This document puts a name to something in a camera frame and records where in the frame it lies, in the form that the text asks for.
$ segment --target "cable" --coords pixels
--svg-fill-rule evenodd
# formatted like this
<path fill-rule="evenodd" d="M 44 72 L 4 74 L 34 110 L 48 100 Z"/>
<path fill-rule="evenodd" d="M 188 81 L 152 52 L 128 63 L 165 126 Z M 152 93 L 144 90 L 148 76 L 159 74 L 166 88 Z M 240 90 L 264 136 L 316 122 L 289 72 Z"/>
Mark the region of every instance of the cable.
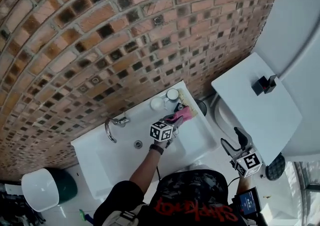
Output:
<path fill-rule="evenodd" d="M 240 178 L 240 176 L 237 177 L 237 178 L 234 178 L 232 181 L 230 181 L 230 183 L 228 184 L 228 187 L 229 187 L 229 185 L 230 185 L 233 181 L 235 181 L 236 179 L 239 179 L 239 178 Z"/>
<path fill-rule="evenodd" d="M 158 173 L 158 177 L 159 177 L 159 182 L 161 180 L 161 177 L 160 177 L 160 173 L 159 173 L 159 169 L 158 169 L 158 166 L 156 167 L 156 172 Z"/>

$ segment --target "pink sponge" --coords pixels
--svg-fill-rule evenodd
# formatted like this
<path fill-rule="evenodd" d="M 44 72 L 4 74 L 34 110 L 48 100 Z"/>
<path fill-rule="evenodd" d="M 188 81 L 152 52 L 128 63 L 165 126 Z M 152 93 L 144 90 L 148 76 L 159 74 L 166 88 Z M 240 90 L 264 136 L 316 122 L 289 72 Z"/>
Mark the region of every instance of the pink sponge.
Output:
<path fill-rule="evenodd" d="M 192 113 L 191 113 L 191 110 L 190 110 L 190 107 L 189 107 L 189 106 L 184 107 L 182 110 L 178 110 L 178 111 L 173 115 L 172 118 L 167 118 L 166 120 L 167 120 L 167 121 L 170 121 L 170 122 L 176 121 L 176 120 L 177 120 L 178 118 L 180 118 L 181 116 L 183 117 L 182 123 L 186 122 L 187 120 L 192 119 L 193 116 L 192 116 Z"/>

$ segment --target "wall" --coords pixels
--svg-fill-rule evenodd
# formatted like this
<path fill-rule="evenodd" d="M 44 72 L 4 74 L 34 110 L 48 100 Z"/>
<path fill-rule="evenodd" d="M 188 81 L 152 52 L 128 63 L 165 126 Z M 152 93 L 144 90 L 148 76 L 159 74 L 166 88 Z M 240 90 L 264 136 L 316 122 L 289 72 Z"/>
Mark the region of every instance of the wall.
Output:
<path fill-rule="evenodd" d="M 245 58 L 274 0 L 1 0 L 0 179 L 77 163 L 70 141 Z"/>
<path fill-rule="evenodd" d="M 320 159 L 320 92 L 316 88 L 319 85 L 320 34 L 315 32 L 319 17 L 319 0 L 275 0 L 268 21 L 253 49 L 275 73 L 281 75 L 302 52 L 305 44 L 314 38 L 305 47 L 303 59 L 283 76 L 282 81 L 303 116 L 283 153 L 288 157 L 299 156 L 299 160 L 308 159 L 301 156 Z"/>

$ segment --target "trash bin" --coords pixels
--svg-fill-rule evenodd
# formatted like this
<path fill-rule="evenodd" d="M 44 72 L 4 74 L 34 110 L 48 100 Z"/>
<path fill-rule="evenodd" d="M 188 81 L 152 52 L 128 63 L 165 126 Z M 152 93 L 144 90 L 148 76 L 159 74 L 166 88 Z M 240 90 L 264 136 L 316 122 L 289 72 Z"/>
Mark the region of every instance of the trash bin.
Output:
<path fill-rule="evenodd" d="M 42 168 L 25 174 L 21 187 L 25 200 L 37 212 L 62 204 L 78 192 L 72 176 L 65 170 L 55 168 Z"/>

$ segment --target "faucet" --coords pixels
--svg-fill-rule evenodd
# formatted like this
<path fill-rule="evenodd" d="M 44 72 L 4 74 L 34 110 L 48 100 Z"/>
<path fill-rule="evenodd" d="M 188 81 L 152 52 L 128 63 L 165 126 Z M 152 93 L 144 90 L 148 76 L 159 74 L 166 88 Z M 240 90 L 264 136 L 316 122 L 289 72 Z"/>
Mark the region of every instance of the faucet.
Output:
<path fill-rule="evenodd" d="M 109 127 L 110 122 L 112 122 L 115 126 L 119 126 L 121 128 L 124 128 L 126 123 L 130 122 L 130 120 L 128 118 L 126 118 L 125 116 L 123 118 L 120 118 L 120 119 L 107 118 L 105 120 L 104 128 L 105 128 L 106 135 L 109 137 L 109 139 L 113 143 L 116 143 L 117 140 L 111 135 L 111 132 L 110 132 L 110 127 Z"/>

